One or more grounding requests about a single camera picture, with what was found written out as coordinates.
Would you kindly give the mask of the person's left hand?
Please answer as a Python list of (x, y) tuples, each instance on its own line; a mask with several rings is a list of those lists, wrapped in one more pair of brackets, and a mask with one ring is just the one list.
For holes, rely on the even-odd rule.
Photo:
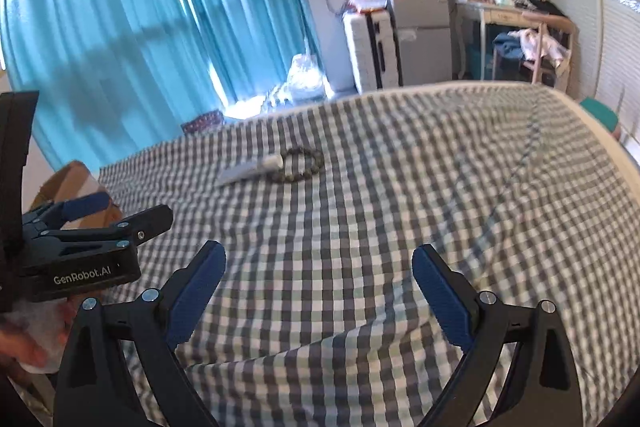
[(1, 370), (6, 375), (55, 374), (84, 296), (23, 303), (1, 314)]

